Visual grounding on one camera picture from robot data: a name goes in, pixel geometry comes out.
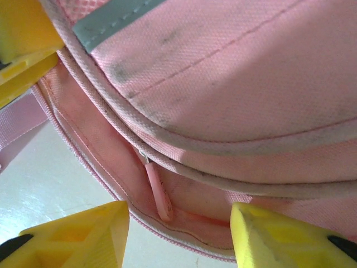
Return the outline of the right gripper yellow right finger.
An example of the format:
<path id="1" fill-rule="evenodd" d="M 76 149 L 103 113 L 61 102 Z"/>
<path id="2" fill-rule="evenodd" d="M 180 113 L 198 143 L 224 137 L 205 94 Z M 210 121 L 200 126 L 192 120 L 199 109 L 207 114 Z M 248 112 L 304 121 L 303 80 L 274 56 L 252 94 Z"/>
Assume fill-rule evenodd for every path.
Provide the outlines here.
<path id="1" fill-rule="evenodd" d="M 238 267 L 356 267 L 356 243 L 329 229 L 236 202 L 230 230 Z"/>

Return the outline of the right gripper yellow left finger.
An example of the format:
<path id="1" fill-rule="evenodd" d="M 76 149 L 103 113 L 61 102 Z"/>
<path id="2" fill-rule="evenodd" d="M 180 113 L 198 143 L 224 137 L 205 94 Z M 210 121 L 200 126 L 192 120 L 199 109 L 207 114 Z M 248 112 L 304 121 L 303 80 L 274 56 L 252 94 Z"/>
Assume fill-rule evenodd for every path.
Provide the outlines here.
<path id="1" fill-rule="evenodd" d="M 23 230 L 1 244 L 1 267 L 121 267 L 129 231 L 125 201 Z"/>

